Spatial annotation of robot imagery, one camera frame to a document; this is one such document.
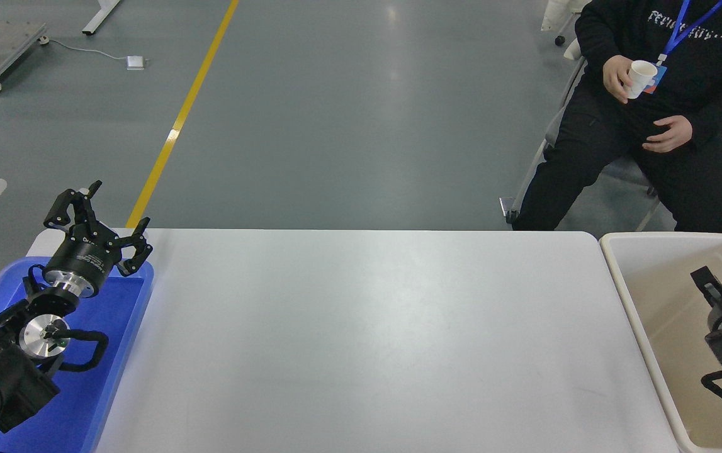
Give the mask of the person's left hand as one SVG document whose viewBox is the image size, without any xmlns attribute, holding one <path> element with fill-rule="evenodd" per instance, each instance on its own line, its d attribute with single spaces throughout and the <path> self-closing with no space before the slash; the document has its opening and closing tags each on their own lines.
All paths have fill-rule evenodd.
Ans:
<svg viewBox="0 0 722 453">
<path fill-rule="evenodd" d="M 653 124 L 663 127 L 665 131 L 646 138 L 641 147 L 647 152 L 669 153 L 691 141 L 694 135 L 694 127 L 688 118 L 682 115 L 661 118 L 655 120 Z"/>
</svg>

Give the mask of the person's right hand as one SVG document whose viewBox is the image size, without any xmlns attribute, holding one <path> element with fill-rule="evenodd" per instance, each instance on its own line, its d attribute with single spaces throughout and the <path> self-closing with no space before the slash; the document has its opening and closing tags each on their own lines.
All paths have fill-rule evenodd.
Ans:
<svg viewBox="0 0 722 453">
<path fill-rule="evenodd" d="M 629 91 L 633 86 L 630 77 L 633 62 L 624 55 L 613 55 L 602 66 L 603 86 L 608 94 L 622 104 L 634 100 L 629 96 Z"/>
</svg>

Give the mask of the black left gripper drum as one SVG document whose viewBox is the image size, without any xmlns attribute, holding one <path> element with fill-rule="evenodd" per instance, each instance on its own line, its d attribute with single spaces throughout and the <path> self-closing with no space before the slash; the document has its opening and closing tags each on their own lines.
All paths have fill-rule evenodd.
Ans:
<svg viewBox="0 0 722 453">
<path fill-rule="evenodd" d="M 122 254 L 105 244 L 67 238 L 46 265 L 46 283 L 74 294 L 96 294 Z"/>
</svg>

